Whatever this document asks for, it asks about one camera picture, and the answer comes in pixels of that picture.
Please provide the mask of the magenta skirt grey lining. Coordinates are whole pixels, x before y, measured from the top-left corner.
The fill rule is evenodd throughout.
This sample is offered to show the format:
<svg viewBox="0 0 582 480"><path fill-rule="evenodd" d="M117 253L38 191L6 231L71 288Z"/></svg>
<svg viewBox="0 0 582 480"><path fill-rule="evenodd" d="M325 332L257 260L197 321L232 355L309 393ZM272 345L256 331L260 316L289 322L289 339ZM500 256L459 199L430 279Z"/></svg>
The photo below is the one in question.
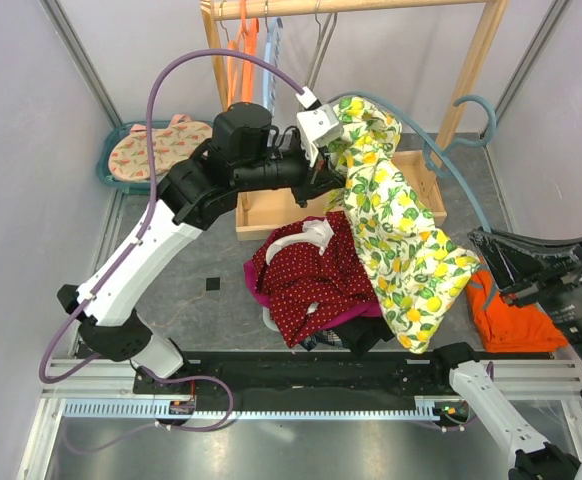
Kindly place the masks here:
<svg viewBox="0 0 582 480"><path fill-rule="evenodd" d="M254 264L251 260L244 264L244 275L245 284L251 295L254 297L256 302L263 307L270 309L271 301L267 295L263 295L258 290L258 282L260 276L256 271ZM380 318L382 316L382 311L379 304L376 301L365 302L355 305L353 308L337 315L333 316L329 322L322 326L323 329L331 329L333 327L339 326L346 323L354 318Z"/></svg>

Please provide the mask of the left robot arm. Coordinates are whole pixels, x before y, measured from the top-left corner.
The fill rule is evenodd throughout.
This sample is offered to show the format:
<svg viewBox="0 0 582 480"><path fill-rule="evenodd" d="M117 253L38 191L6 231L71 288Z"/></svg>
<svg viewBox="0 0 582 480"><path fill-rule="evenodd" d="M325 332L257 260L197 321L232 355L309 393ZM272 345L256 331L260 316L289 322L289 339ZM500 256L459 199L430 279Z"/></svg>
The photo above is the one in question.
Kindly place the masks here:
<svg viewBox="0 0 582 480"><path fill-rule="evenodd" d="M344 133L334 109L314 103L296 121L281 149L270 139L276 128L266 108L241 102L216 116L211 137L162 178L144 216L102 268L80 286L59 289L88 348L150 370L169 393L187 388L191 371L183 355L141 320L137 301L176 254L236 208L239 193L288 188L304 207L343 186L327 165L328 144Z"/></svg>

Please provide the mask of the black pleated skirt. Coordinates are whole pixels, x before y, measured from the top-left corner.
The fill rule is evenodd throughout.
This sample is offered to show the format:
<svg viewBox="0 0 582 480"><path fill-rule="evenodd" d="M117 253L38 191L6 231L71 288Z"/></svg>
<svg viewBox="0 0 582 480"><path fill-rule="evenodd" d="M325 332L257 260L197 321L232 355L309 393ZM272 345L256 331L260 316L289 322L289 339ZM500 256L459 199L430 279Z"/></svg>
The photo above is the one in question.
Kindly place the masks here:
<svg viewBox="0 0 582 480"><path fill-rule="evenodd" d="M394 337L382 317L356 317L334 327L333 331L356 358L368 353L379 341L388 342Z"/></svg>

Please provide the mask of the red polka dot skirt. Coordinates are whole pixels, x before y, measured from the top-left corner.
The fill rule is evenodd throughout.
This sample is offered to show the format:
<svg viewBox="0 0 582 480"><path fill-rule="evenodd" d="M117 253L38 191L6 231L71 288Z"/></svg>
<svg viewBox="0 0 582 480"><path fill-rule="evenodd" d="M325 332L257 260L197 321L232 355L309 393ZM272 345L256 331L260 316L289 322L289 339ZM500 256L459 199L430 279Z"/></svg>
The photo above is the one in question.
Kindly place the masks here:
<svg viewBox="0 0 582 480"><path fill-rule="evenodd" d="M379 304L342 211L274 230L250 260L289 348L357 304Z"/></svg>

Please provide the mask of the navy plaid skirt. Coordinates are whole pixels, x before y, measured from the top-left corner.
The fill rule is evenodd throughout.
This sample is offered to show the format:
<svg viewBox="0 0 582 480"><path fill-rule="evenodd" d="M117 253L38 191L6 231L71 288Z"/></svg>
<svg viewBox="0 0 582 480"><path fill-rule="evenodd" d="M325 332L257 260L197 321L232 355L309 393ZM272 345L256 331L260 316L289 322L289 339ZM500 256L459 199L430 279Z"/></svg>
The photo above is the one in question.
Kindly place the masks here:
<svg viewBox="0 0 582 480"><path fill-rule="evenodd" d="M299 345L306 351L312 351L320 345L344 349L342 339L333 330L321 330L315 332L299 342Z"/></svg>

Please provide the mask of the orange plastic hanger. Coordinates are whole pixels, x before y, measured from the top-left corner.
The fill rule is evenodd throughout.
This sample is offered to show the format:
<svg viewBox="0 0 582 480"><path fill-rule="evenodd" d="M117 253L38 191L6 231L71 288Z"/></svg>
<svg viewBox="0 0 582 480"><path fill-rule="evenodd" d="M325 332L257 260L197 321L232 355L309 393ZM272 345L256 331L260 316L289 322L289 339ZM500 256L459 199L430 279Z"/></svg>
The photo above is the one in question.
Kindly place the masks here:
<svg viewBox="0 0 582 480"><path fill-rule="evenodd" d="M240 0L240 26L234 39L229 37L229 32L224 26L223 21L220 20L220 27L225 33L226 48L232 51L242 52L246 45L247 27L246 27L246 1ZM227 106L231 106L237 97L237 89L242 74L238 72L237 59L234 57L226 58L226 72L227 72Z"/></svg>

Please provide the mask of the grey hanger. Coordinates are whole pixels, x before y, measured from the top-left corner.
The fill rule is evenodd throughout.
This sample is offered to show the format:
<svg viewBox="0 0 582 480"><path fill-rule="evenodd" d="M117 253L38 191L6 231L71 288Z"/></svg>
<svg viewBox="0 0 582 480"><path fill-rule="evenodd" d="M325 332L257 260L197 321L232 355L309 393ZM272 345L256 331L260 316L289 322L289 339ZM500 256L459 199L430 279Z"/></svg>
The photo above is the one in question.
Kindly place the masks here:
<svg viewBox="0 0 582 480"><path fill-rule="evenodd" d="M332 36L335 32L338 20L338 14L336 12L330 12L327 14L324 21L318 18L318 11L321 5L321 1L317 0L314 5L314 20L318 25L318 35L315 42L315 47L312 53L311 61L309 64L309 69L305 77L305 85L309 89L314 89L319 76L321 66L323 64L324 58L326 56L327 50L329 48Z"/></svg>

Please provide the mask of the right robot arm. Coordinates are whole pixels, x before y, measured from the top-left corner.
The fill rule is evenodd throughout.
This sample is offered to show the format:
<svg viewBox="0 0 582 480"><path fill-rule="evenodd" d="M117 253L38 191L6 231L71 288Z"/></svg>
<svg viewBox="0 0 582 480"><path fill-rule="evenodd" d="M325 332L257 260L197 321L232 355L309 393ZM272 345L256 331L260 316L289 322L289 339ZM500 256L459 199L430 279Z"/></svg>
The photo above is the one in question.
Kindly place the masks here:
<svg viewBox="0 0 582 480"><path fill-rule="evenodd" d="M582 448L582 237L537 239L478 228L469 238L480 252L502 301L512 307L535 305L567 339L575 359L521 362L505 368L495 382L490 369L466 343L434 350L429 381L438 392L455 392L468 403L506 455L511 479L582 479L582 454L564 452L512 405L510 398L572 395L573 427Z"/></svg>

